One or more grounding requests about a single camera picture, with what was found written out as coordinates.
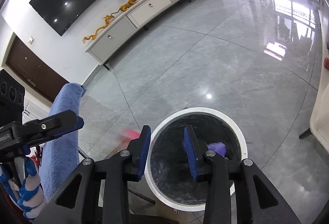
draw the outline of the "gray tile floor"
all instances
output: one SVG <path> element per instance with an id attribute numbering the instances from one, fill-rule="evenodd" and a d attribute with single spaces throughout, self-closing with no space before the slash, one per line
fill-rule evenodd
<path id="1" fill-rule="evenodd" d="M 308 128 L 320 79 L 318 5 L 183 0 L 91 81 L 81 102 L 80 147 L 101 160 L 126 128 L 139 131 L 148 124 L 154 130 L 184 107 L 210 107 L 238 124 L 249 157 L 300 221 L 311 223 L 329 199 L 329 155 L 314 137 L 298 138 Z M 145 180 L 132 188 L 152 196 Z M 189 220 L 197 224 L 202 216 L 190 213 Z"/>

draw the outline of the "red object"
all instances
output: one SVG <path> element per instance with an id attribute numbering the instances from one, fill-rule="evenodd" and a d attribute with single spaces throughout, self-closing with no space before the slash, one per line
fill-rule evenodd
<path id="1" fill-rule="evenodd" d="M 131 130 L 131 129 L 124 129 L 122 131 L 122 136 L 124 138 L 127 138 L 129 140 L 133 140 L 133 139 L 138 139 L 140 136 L 140 133 L 135 131 L 135 130 Z"/>
<path id="2" fill-rule="evenodd" d="M 323 66 L 329 70 L 329 58 L 324 59 Z"/>

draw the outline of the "blue gripper pad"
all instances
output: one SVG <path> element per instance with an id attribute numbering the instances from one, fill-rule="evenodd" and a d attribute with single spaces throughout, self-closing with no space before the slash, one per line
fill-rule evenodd
<path id="1" fill-rule="evenodd" d="M 150 148 L 150 143 L 151 143 L 151 128 L 147 127 L 143 146 L 142 146 L 142 149 L 141 149 L 140 155 L 139 155 L 138 171 L 137 171 L 138 180 L 141 180 L 142 176 L 144 175 L 148 150 Z"/>
<path id="2" fill-rule="evenodd" d="M 187 158 L 189 161 L 190 172 L 191 172 L 193 179 L 196 181 L 196 179 L 198 177 L 197 159 L 196 159 L 196 154 L 195 154 L 194 147 L 192 144 L 190 132 L 187 127 L 184 129 L 184 144 L 185 144 Z"/>
<path id="3" fill-rule="evenodd" d="M 69 128 L 67 130 L 63 130 L 62 132 L 58 132 L 54 136 L 56 136 L 56 137 L 57 136 L 62 136 L 62 135 L 68 134 L 72 131 L 79 130 L 79 129 L 83 128 L 84 124 L 85 123 L 83 121 L 83 118 L 81 118 L 80 116 L 77 116 L 77 124 L 74 127 Z"/>

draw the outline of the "light switch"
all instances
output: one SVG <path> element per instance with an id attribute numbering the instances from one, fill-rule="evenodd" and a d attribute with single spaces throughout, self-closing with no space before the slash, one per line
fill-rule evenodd
<path id="1" fill-rule="evenodd" d="M 27 42 L 29 42 L 30 44 L 32 44 L 34 41 L 34 39 L 32 37 L 29 38 L 29 40 Z"/>

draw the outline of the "white tv cabinet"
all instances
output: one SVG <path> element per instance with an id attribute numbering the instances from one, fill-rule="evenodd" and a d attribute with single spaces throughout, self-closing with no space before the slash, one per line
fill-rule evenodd
<path id="1" fill-rule="evenodd" d="M 130 37 L 160 13 L 180 0 L 139 0 L 87 45 L 85 52 L 91 54 L 100 65 L 105 63 Z"/>

